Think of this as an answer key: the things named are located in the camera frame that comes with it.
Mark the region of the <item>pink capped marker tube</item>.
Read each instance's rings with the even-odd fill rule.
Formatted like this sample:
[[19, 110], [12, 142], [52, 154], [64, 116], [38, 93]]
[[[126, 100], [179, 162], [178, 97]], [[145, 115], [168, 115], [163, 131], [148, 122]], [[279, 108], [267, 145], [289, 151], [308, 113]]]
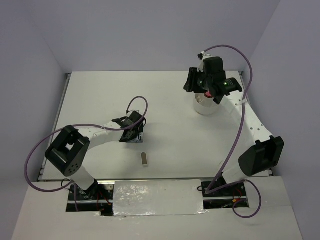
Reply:
[[206, 92], [204, 95], [205, 95], [207, 98], [213, 98], [213, 96], [210, 94], [210, 92]]

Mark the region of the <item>silver foil sheet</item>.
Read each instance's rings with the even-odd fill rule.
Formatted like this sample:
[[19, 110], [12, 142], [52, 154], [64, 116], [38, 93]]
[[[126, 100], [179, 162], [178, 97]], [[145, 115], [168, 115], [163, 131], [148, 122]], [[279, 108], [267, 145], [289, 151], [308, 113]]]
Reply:
[[117, 181], [113, 190], [113, 215], [117, 217], [184, 216], [205, 213], [201, 181]]

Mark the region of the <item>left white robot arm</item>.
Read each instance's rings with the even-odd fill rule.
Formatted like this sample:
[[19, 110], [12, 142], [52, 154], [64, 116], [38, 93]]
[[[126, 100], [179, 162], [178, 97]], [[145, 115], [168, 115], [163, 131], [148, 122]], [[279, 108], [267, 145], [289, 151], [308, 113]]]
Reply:
[[136, 110], [99, 127], [62, 129], [45, 152], [45, 157], [67, 179], [73, 181], [86, 199], [97, 196], [101, 189], [83, 162], [89, 150], [111, 142], [142, 143], [147, 120]]

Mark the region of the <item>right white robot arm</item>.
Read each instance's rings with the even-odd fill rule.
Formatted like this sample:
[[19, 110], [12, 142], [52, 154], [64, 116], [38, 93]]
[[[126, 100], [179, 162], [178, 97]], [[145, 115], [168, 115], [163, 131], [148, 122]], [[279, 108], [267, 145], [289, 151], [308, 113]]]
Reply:
[[235, 189], [234, 183], [277, 166], [284, 141], [263, 126], [238, 80], [227, 77], [221, 57], [201, 53], [199, 59], [199, 67], [189, 69], [183, 87], [186, 92], [194, 93], [194, 110], [204, 116], [210, 116], [218, 109], [225, 110], [239, 125], [236, 141], [244, 131], [249, 133], [248, 149], [236, 158], [232, 167], [218, 172], [217, 190], [228, 196]]

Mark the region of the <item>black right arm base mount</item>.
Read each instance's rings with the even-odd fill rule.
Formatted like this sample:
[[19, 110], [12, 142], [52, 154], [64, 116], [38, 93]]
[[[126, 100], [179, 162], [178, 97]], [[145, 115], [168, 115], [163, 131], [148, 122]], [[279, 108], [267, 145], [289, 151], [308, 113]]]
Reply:
[[210, 183], [210, 181], [201, 181], [200, 186], [197, 187], [197, 190], [202, 193], [204, 209], [231, 209], [234, 203], [241, 200], [243, 201], [237, 204], [237, 208], [249, 207], [244, 183], [238, 183], [213, 193], [205, 194]]

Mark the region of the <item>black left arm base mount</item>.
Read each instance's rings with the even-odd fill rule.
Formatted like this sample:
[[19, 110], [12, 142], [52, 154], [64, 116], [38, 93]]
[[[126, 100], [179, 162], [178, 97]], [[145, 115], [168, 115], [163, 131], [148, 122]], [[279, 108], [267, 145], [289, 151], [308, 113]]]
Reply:
[[68, 190], [66, 212], [97, 212], [105, 217], [112, 217], [114, 183], [102, 183], [95, 181], [88, 190], [75, 187], [72, 183]]

